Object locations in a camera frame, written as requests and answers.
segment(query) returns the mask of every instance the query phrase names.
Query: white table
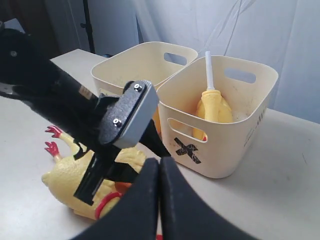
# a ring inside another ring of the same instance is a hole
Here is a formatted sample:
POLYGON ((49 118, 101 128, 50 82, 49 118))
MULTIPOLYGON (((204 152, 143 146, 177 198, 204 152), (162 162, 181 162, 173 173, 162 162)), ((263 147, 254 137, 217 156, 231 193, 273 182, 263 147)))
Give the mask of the white table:
MULTIPOLYGON (((96 93, 91 68, 105 58, 75 50, 53 59, 96 93)), ((41 182, 54 162, 44 150, 50 123, 19 101, 0 98, 0 239, 65 240, 91 220, 73 214, 41 182)), ((62 153, 68 148, 59 144, 62 153)), ((267 110, 236 172, 211 180, 179 166, 218 213, 260 239, 320 236, 320 125, 267 110)))

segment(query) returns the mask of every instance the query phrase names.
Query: cream plastic basket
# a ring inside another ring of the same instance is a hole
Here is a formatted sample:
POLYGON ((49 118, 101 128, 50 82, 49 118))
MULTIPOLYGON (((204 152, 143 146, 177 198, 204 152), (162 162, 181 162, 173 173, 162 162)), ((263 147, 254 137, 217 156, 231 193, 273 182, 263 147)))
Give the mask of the cream plastic basket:
POLYGON ((193 115, 207 88, 204 57, 170 77, 157 94, 162 141, 172 157, 206 177, 217 179, 231 175, 250 146, 278 73, 269 66, 232 57, 212 56, 211 60, 214 86, 232 108, 235 122, 213 123, 193 115), (255 82, 227 77, 228 69, 253 74, 255 82), (192 128, 204 131, 207 140, 193 138, 192 128))
MULTIPOLYGON (((188 47, 166 42, 145 42, 97 64, 92 68, 91 75, 99 93, 121 95, 127 82, 137 80, 148 80, 157 89, 197 57, 197 51, 188 47), (185 65, 165 59, 166 55, 185 58, 185 65)), ((158 110, 153 119, 160 133, 158 110)))

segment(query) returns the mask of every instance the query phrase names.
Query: screw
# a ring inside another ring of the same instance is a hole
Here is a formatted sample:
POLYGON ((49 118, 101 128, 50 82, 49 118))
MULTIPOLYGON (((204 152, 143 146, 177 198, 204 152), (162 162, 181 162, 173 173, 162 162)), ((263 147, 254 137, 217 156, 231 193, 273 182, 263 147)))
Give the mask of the screw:
POLYGON ((121 120, 119 120, 118 118, 115 118, 113 119, 113 124, 119 128, 122 123, 121 123, 121 120))
POLYGON ((16 51, 11 51, 10 52, 11 57, 16 57, 18 53, 16 51))
POLYGON ((142 90, 142 87, 140 86, 140 84, 135 84, 134 85, 134 90, 136 90, 137 92, 140 92, 142 90))

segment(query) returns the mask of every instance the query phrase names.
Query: yellow toy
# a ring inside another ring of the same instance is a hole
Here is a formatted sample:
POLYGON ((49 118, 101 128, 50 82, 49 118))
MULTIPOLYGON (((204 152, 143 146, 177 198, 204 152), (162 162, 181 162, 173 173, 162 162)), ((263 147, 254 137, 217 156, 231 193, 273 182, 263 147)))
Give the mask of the yellow toy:
MULTIPOLYGON (((202 93, 201 100, 197 104, 195 115, 199 118, 214 123, 232 123, 232 110, 227 101, 221 96, 221 92, 214 88, 213 72, 210 52, 205 53, 207 90, 202 93)), ((206 141, 206 134, 200 129, 194 128, 193 137, 206 141)))
MULTIPOLYGON (((92 206, 80 201, 73 194, 80 184, 94 152, 88 150, 83 144, 76 142, 70 135, 56 126, 49 126, 46 132, 53 133, 53 138, 63 140, 69 146, 72 155, 62 157, 54 141, 46 142, 47 147, 45 149, 53 156, 55 166, 41 177, 42 182, 58 201, 73 209, 77 215, 97 220, 107 214, 117 204, 130 184, 115 183, 105 179, 93 198, 92 206)), ((122 149, 115 161, 128 163, 139 173, 145 160, 146 155, 132 147, 122 149)))

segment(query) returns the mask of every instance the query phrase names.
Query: red chicken feet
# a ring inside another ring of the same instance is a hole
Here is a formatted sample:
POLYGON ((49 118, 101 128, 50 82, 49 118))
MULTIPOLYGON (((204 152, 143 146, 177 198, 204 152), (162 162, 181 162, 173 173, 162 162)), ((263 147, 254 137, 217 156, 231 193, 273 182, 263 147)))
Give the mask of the red chicken feet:
POLYGON ((44 149, 51 154, 52 157, 56 157, 56 156, 59 156, 60 153, 59 153, 59 149, 58 149, 58 146, 57 144, 52 141, 52 142, 48 142, 46 141, 45 144, 48 146, 48 147, 45 147, 44 149))
POLYGON ((60 135, 62 134, 62 131, 57 126, 51 125, 47 127, 47 130, 45 130, 46 133, 52 133, 53 135, 51 137, 58 139, 60 135))

